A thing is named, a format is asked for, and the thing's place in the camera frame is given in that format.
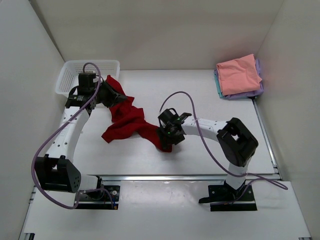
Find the red t shirt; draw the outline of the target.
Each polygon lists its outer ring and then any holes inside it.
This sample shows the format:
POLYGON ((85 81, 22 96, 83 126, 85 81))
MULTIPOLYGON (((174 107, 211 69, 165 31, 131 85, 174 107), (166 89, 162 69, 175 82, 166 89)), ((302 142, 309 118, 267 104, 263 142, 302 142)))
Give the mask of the red t shirt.
POLYGON ((130 138, 134 133, 150 141, 158 150, 170 153, 172 147, 163 148, 157 135, 158 127, 145 120, 144 110, 133 106, 135 98, 128 96, 124 102, 110 107, 112 125, 102 134, 102 138, 110 143, 113 140, 130 138))

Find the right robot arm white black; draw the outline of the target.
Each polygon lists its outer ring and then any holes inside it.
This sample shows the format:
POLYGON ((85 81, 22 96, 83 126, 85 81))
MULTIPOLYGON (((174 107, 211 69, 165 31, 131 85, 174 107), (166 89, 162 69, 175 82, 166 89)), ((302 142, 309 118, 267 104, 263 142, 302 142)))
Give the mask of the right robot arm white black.
POLYGON ((223 184, 208 197, 199 199, 199 204, 231 204, 242 198, 250 187, 246 183, 248 165, 259 143, 240 119, 214 121, 186 112, 178 115, 174 108, 169 108, 158 116, 158 121, 157 134, 163 148, 179 144, 186 136, 199 136, 202 141, 219 143, 229 162, 223 184))

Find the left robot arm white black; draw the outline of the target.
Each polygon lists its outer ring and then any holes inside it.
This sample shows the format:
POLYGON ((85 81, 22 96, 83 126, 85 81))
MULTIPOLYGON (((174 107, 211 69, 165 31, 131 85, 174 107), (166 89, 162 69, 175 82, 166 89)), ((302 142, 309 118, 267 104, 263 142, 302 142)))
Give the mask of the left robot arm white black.
POLYGON ((127 100, 127 97, 111 85, 113 78, 97 80, 94 72, 78 74, 78 84, 67 95, 59 132, 50 140, 44 156, 34 162, 33 174, 44 191, 88 193, 93 199, 104 195, 101 177, 82 174, 73 164, 74 153, 82 130, 96 105, 107 108, 127 100))

